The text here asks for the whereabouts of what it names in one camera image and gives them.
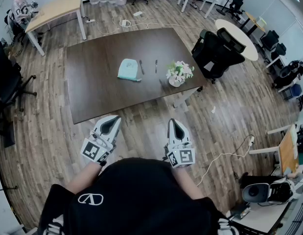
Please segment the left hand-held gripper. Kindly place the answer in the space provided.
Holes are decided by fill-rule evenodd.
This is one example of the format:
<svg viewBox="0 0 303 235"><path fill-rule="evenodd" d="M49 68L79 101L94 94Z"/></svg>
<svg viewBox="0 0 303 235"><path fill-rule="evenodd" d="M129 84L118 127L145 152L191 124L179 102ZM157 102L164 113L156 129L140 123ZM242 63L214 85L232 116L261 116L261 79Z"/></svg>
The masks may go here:
<svg viewBox="0 0 303 235"><path fill-rule="evenodd" d="M99 164L101 161L106 161L115 149L115 139L120 124L119 116L101 118L95 124L94 131L91 131L89 137L84 139L80 154L94 163Z"/></svg>

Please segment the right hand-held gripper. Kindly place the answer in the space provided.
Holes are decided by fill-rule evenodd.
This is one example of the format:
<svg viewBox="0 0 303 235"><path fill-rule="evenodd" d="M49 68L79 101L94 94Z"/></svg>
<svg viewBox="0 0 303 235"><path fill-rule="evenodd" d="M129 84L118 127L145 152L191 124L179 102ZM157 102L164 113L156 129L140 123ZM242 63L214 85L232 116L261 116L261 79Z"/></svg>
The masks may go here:
<svg viewBox="0 0 303 235"><path fill-rule="evenodd" d="M173 118L169 120L167 137L169 143L174 143L175 140L183 142L182 144L168 144L165 147L165 155L173 168L195 164L195 149L189 142L189 131L181 122Z"/></svg>

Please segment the light blue pencil pouch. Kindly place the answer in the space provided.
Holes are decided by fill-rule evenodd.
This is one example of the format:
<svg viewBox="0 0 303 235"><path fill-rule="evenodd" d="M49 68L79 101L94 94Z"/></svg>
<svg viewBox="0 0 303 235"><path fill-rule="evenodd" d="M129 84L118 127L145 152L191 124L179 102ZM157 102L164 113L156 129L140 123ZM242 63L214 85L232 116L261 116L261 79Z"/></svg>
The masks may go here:
<svg viewBox="0 0 303 235"><path fill-rule="evenodd" d="M120 64L117 77L134 82L141 82L141 79L137 78L137 72L137 61L133 59L124 59Z"/></svg>

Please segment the person's right forearm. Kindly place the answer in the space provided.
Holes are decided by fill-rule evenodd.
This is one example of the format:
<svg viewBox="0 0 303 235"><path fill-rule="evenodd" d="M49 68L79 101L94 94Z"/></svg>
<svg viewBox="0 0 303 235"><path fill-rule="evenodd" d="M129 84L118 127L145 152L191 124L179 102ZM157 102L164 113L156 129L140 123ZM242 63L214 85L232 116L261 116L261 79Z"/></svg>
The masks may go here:
<svg viewBox="0 0 303 235"><path fill-rule="evenodd" d="M172 173L181 189L193 200L202 199L204 195L183 167L173 168Z"/></svg>

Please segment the person's left forearm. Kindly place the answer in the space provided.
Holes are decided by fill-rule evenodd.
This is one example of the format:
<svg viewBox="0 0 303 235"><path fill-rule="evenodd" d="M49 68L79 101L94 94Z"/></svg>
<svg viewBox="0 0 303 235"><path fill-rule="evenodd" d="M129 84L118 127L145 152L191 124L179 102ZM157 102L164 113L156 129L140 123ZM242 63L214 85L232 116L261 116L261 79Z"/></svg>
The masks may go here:
<svg viewBox="0 0 303 235"><path fill-rule="evenodd" d="M102 171L103 166L89 162L67 185L66 189L73 194L77 194L93 184Z"/></svg>

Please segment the white table leg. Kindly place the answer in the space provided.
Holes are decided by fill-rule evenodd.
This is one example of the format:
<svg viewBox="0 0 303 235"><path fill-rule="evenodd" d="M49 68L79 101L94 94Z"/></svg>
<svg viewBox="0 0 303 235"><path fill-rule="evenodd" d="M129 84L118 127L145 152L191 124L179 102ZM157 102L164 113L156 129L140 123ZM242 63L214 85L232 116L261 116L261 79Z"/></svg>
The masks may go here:
<svg viewBox="0 0 303 235"><path fill-rule="evenodd" d="M175 100L174 103L173 103L173 106L174 108L177 108L179 107L181 104L183 104L192 94L194 94L197 90L199 89L199 87L197 88L193 88L193 89L190 89L190 90L187 90L187 91L184 91L182 93L182 96Z"/></svg>

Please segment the pink flowers in white pot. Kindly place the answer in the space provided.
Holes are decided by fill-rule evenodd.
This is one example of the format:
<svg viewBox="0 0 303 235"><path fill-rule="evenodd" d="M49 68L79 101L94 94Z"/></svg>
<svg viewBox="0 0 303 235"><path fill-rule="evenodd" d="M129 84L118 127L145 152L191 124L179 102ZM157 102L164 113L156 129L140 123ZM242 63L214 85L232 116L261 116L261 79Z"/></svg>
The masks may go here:
<svg viewBox="0 0 303 235"><path fill-rule="evenodd" d="M179 87L185 83L188 78L193 77L194 66L190 66L184 61L172 61L168 65L168 70L166 77L169 81L169 84L173 87Z"/></svg>

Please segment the person's black t-shirt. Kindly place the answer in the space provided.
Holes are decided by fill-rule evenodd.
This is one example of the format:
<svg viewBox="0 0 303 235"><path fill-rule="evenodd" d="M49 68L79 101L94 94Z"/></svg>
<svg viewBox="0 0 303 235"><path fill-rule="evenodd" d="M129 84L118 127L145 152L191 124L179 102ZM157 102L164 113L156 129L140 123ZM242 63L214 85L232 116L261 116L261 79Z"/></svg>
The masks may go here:
<svg viewBox="0 0 303 235"><path fill-rule="evenodd" d="M73 194L54 184L38 235L239 235L213 201L191 199L169 163L119 160L93 184Z"/></svg>

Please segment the white headset device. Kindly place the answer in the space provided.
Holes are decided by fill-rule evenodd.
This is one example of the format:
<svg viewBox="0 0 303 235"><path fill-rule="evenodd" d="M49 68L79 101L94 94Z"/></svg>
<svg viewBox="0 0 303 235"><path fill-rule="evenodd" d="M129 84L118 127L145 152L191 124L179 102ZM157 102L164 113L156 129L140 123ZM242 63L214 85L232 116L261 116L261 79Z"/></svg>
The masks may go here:
<svg viewBox="0 0 303 235"><path fill-rule="evenodd" d="M257 183L246 186L242 198L249 203L285 204L292 199L298 199L293 181L286 178L268 183Z"/></svg>

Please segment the round white table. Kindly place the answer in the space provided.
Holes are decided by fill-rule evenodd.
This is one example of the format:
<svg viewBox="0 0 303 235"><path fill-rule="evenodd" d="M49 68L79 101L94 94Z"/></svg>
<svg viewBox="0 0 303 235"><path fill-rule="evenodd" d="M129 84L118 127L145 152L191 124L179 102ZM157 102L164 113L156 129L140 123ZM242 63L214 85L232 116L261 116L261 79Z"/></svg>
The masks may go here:
<svg viewBox="0 0 303 235"><path fill-rule="evenodd" d="M249 39L249 37L240 28L235 26L233 23L223 19L217 19L215 21L215 27L217 28L217 30L225 28L232 37L234 37L238 42L245 46L244 51L241 53L242 56L251 61L258 60L258 52L256 47Z"/></svg>

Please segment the light wooden desk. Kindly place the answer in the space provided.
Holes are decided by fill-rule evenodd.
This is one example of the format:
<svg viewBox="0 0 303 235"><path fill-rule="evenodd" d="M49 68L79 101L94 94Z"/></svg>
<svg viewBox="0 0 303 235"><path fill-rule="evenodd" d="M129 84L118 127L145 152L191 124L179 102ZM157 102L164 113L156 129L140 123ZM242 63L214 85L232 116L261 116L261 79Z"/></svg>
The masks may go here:
<svg viewBox="0 0 303 235"><path fill-rule="evenodd" d="M40 8L38 15L35 16L27 25L25 33L42 56L44 56L45 53L38 41L35 39L33 31L45 24L52 22L55 19L72 13L76 13L82 38L83 40L86 40L87 37L82 21L82 19L85 18L82 0L54 0L48 4L45 4Z"/></svg>

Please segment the small yellow top desk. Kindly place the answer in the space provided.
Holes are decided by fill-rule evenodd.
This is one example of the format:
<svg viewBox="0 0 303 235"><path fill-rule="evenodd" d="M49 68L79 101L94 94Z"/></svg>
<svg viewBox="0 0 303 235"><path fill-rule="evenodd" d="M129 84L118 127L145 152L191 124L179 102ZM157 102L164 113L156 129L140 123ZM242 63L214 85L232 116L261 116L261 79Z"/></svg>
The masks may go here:
<svg viewBox="0 0 303 235"><path fill-rule="evenodd" d="M251 21L253 23L253 26L249 29L249 31L246 33L246 35L249 37L257 28L259 28L262 32L263 35L262 37L265 35L265 29L263 27L263 25L260 23L260 18L256 19L254 16L252 16L250 13L245 12L247 19L246 21L242 24L242 26L240 27L240 29L242 30L245 25Z"/></svg>

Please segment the white frame wooden desk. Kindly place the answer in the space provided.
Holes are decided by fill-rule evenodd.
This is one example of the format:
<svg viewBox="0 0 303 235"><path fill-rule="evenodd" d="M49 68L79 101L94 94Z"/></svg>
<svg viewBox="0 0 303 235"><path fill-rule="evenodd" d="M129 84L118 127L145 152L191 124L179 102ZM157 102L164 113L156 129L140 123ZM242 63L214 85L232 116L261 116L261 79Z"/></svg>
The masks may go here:
<svg viewBox="0 0 303 235"><path fill-rule="evenodd" d="M249 151L249 154L253 155L262 153L277 153L279 157L278 162L281 174L288 172L288 169L290 172L295 173L300 165L297 146L298 135L296 131L296 124L293 123L278 129L270 130L267 132L267 135L280 133L283 131L285 131L285 135L278 146L251 150Z"/></svg>

